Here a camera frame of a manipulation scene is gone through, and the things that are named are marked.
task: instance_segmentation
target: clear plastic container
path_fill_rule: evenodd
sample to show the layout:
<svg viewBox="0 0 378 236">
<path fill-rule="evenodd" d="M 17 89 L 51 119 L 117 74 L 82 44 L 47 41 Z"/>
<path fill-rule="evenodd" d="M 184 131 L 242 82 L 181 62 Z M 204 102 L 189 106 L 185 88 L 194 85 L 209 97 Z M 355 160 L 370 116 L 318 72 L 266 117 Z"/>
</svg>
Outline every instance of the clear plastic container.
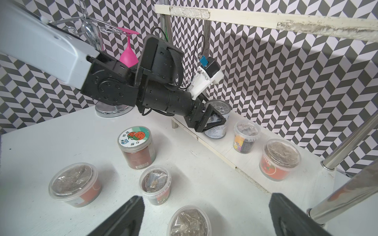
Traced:
<svg viewBox="0 0 378 236">
<path fill-rule="evenodd" d="M 166 174 L 166 178 L 162 179 L 159 178 L 159 174 Z M 150 180 L 155 180 L 155 185 L 153 187 L 157 187 L 155 191 L 149 191 L 146 186 L 151 187 Z M 139 188 L 143 193 L 143 197 L 147 198 L 152 205 L 161 205 L 168 200 L 170 194 L 170 184 L 172 182 L 172 177 L 169 171 L 161 165 L 154 165 L 147 168 L 139 178 Z"/>
<path fill-rule="evenodd" d="M 260 126 L 250 120 L 240 120 L 235 124 L 234 131 L 234 149 L 243 154 L 250 153 L 253 144 L 260 137 Z"/>
<path fill-rule="evenodd" d="M 284 180 L 301 163 L 301 155 L 289 142 L 270 139 L 262 149 L 260 170 L 273 181 Z"/>
<path fill-rule="evenodd" d="M 82 162 L 60 170 L 51 179 L 48 190 L 55 200 L 84 207 L 97 198 L 101 187 L 97 169 Z"/>
<path fill-rule="evenodd" d="M 184 206 L 175 212 L 168 224 L 167 236 L 181 236 L 191 231 L 195 236 L 211 236 L 211 224 L 206 213 L 195 206 Z"/>
<path fill-rule="evenodd" d="M 134 126 L 123 131 L 117 143 L 127 164 L 133 169 L 146 168 L 155 161 L 151 131 L 144 126 Z"/>
</svg>

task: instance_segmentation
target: patterned wall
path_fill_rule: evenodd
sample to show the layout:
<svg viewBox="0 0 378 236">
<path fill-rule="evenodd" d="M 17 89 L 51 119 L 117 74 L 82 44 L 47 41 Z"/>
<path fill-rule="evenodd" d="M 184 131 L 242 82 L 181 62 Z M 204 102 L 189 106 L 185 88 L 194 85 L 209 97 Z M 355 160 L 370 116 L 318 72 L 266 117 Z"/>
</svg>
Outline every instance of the patterned wall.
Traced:
<svg viewBox="0 0 378 236">
<path fill-rule="evenodd" d="M 141 32 L 133 36 L 137 56 L 142 39 L 159 24 L 155 1 L 90 0 L 92 16 Z M 245 11 L 327 15 L 376 19 L 378 0 L 210 0 L 176 1 L 172 5 Z M 77 0 L 23 0 L 37 15 L 51 20 L 78 16 Z M 185 52 L 190 78 L 191 55 L 203 22 L 172 17 L 174 44 Z M 106 52 L 116 58 L 124 36 L 103 34 Z M 311 34 L 212 22 L 210 55 L 225 79 L 208 96 L 288 140 L 326 157 L 378 105 L 378 44 Z M 2 132 L 51 119 L 93 105 L 77 90 L 52 76 L 5 55 L 0 58 Z M 378 154 L 373 130 L 339 166 L 353 175 Z"/>
<path fill-rule="evenodd" d="M 377 0 L 175 1 L 172 5 L 376 19 Z M 201 20 L 173 17 L 174 42 L 192 55 Z M 212 22 L 210 55 L 225 79 L 207 90 L 233 110 L 327 157 L 378 106 L 378 44 Z M 185 61 L 187 78 L 191 62 Z M 358 173 L 378 155 L 373 130 L 339 166 Z"/>
<path fill-rule="evenodd" d="M 79 0 L 18 0 L 38 16 L 51 21 L 81 16 Z M 139 57 L 143 38 L 159 20 L 153 6 L 155 1 L 85 0 L 91 17 L 113 25 L 140 32 L 132 36 L 132 48 Z M 81 22 L 67 23 L 79 32 Z M 104 34 L 105 51 L 119 59 L 127 38 L 119 34 Z M 0 134 L 62 116 L 96 101 L 83 96 L 55 77 L 0 52 Z"/>
</svg>

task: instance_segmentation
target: metal pole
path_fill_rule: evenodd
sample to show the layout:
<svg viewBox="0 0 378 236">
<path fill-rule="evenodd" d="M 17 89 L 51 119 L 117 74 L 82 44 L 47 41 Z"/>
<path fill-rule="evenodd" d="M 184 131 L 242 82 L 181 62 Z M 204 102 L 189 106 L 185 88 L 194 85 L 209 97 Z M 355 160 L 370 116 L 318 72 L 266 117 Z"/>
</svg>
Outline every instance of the metal pole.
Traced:
<svg viewBox="0 0 378 236">
<path fill-rule="evenodd" d="M 161 0 L 160 2 L 163 5 L 169 5 L 169 0 Z M 160 24 L 161 24 L 162 30 L 164 30 L 164 33 L 167 36 L 167 39 L 165 39 L 164 35 L 162 34 L 161 38 L 167 40 L 168 43 L 173 44 L 172 23 L 170 21 L 170 15 L 161 14 L 160 15 Z"/>
<path fill-rule="evenodd" d="M 210 33 L 211 33 L 211 21 L 210 20 L 204 20 L 203 21 L 204 45 L 202 47 L 202 53 L 199 55 L 200 57 L 202 57 L 202 56 L 205 56 L 206 58 L 209 57 Z"/>
<path fill-rule="evenodd" d="M 378 192 L 378 159 L 361 170 L 328 198 L 307 210 L 307 213 L 318 224 L 325 224 L 376 192 Z"/>
<path fill-rule="evenodd" d="M 348 154 L 378 125 L 378 110 L 346 138 L 321 164 L 327 170 L 334 170 Z"/>
</svg>

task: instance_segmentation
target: white table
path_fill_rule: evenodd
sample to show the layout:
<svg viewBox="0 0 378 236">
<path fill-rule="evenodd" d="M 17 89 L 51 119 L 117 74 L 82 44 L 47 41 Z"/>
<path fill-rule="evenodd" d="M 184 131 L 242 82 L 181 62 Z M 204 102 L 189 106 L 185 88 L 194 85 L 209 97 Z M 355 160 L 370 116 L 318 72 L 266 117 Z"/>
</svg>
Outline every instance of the white table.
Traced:
<svg viewBox="0 0 378 236">
<path fill-rule="evenodd" d="M 153 165 L 172 172 L 168 201 L 145 201 L 139 235 L 166 235 L 174 212 L 196 205 L 209 216 L 212 235 L 275 235 L 268 203 L 261 192 L 169 117 L 137 109 L 103 118 L 90 107 L 2 136 L 0 235 L 86 235 L 133 195 L 140 195 L 143 170 L 128 167 L 118 135 L 128 127 L 150 128 L 157 151 Z M 88 206 L 74 208 L 48 194 L 51 178 L 62 168 L 88 162 L 99 170 L 103 189 Z"/>
</svg>

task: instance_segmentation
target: barcode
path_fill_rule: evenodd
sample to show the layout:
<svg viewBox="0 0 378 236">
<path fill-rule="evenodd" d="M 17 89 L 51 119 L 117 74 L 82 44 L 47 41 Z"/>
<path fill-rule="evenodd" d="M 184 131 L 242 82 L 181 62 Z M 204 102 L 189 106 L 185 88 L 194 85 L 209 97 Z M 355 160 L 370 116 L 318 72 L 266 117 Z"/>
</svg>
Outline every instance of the barcode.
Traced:
<svg viewBox="0 0 378 236">
<path fill-rule="evenodd" d="M 139 168 L 143 168 L 143 167 L 145 167 L 145 166 L 148 166 L 148 162 L 147 162 L 146 164 L 136 166 L 135 168 L 139 169 Z"/>
</svg>

